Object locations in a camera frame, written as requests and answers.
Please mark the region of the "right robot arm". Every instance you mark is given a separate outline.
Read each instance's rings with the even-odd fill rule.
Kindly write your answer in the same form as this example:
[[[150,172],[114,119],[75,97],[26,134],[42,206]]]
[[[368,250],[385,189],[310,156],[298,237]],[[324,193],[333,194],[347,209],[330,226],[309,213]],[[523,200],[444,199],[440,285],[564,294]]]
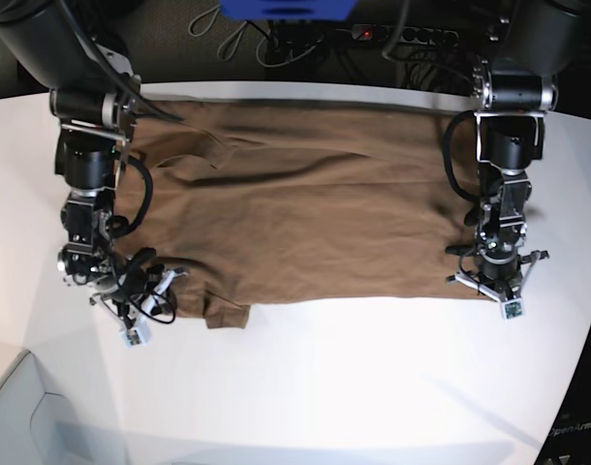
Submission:
[[[173,324],[177,271],[157,264],[152,248],[127,258],[115,243],[141,225],[153,197],[148,168],[130,153],[138,119],[180,117],[142,97],[128,50],[99,1],[0,1],[0,40],[48,89],[59,121],[54,171],[70,188],[60,213],[65,277],[93,287],[91,301],[126,329],[141,318]]]

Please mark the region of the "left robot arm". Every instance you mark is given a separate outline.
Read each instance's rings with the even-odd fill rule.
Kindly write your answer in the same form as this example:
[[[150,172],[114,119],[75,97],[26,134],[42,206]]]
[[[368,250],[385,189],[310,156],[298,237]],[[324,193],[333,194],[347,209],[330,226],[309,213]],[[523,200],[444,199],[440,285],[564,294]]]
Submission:
[[[527,232],[524,206],[532,193],[526,174],[543,156],[545,117],[557,104],[558,74],[586,38],[591,1],[519,1],[501,43],[474,66],[477,106],[455,116],[443,137],[443,162],[452,189],[472,205],[464,223],[473,228],[469,245],[448,254],[476,266],[461,266],[452,281],[500,303],[520,298],[530,269],[546,251],[519,250]],[[451,164],[455,129],[471,121],[476,130],[479,190],[461,188]]]

